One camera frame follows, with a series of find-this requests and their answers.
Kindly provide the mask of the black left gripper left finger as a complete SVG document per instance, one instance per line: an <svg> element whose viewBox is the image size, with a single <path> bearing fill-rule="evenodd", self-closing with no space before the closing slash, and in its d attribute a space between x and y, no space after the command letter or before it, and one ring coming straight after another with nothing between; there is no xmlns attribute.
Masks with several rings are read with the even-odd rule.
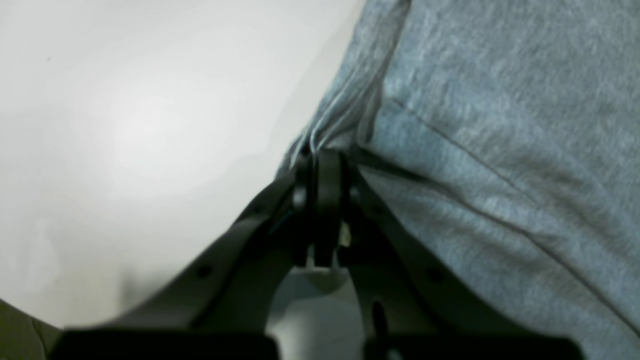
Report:
<svg viewBox="0 0 640 360"><path fill-rule="evenodd" d="M315 174L314 158L299 158L165 287L116 319L64 331L51 359L277 360L266 324L314 241Z"/></svg>

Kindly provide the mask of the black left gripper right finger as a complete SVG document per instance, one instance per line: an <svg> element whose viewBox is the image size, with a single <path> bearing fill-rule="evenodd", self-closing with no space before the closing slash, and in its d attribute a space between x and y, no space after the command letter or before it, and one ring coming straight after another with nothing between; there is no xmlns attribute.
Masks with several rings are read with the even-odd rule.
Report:
<svg viewBox="0 0 640 360"><path fill-rule="evenodd" d="M345 155L315 155L315 265L347 269L366 360L582 360L507 318L399 223Z"/></svg>

